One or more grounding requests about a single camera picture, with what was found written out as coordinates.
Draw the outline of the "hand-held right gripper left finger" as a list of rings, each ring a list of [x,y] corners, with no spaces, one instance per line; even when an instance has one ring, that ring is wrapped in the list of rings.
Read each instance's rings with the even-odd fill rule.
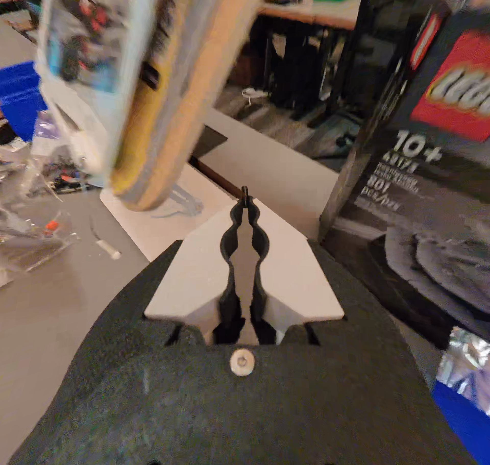
[[[198,327],[211,344],[235,344],[244,327],[231,257],[238,248],[245,200],[187,235],[144,315]]]

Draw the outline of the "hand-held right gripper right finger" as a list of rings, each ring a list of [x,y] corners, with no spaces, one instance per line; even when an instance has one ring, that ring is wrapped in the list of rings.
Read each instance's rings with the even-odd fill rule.
[[[292,326],[345,316],[308,239],[257,199],[247,199],[254,272],[250,320],[260,345],[278,345]]]

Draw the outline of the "black lego set box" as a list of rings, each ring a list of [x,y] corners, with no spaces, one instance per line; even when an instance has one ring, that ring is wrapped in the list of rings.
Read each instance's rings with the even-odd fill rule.
[[[323,245],[434,346],[489,342],[489,0],[363,3]]]

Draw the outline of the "blue plastic bin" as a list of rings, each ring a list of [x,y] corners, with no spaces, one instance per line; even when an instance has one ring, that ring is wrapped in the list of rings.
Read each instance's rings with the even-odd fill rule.
[[[489,464],[489,416],[440,382],[435,383],[432,398],[474,460]]]
[[[39,86],[32,60],[1,69],[1,111],[16,135],[28,143],[38,113],[48,109]]]

